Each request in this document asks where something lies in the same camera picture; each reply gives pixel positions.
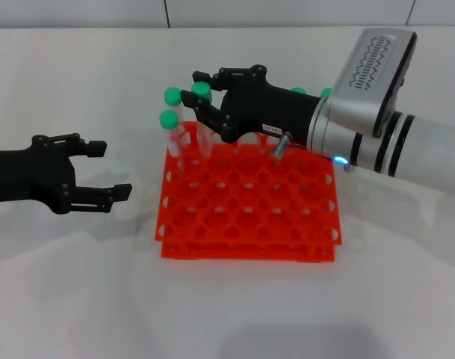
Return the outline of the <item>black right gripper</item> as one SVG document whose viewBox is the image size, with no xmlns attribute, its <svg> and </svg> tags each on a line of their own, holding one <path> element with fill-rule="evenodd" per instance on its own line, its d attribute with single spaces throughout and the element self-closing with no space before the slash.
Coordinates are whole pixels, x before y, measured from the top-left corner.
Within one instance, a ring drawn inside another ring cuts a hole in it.
<svg viewBox="0 0 455 359">
<path fill-rule="evenodd" d="M 205 82 L 212 90 L 226 90 L 220 109 L 207 98 L 181 90 L 185 107 L 194 110 L 196 120 L 220 135 L 225 143 L 234 143 L 241 136 L 258 132 L 280 138 L 291 135 L 291 141 L 306 146 L 307 135 L 320 98 L 270 84 L 267 68 L 221 67 L 217 73 L 195 71 L 195 82 Z"/>
</svg>

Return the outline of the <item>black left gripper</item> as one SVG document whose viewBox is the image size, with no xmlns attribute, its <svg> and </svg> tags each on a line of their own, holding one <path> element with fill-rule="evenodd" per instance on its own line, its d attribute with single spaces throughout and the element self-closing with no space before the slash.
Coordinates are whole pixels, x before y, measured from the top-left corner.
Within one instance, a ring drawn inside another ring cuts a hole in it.
<svg viewBox="0 0 455 359">
<path fill-rule="evenodd" d="M 24 150 L 0 150 L 0 202 L 35 200 L 59 215 L 70 210 L 109 213 L 114 203 L 128 200 L 132 185 L 75 188 L 69 160 L 70 156 L 103 157 L 106 149 L 105 141 L 85 141 L 72 133 L 35 135 Z"/>
</svg>

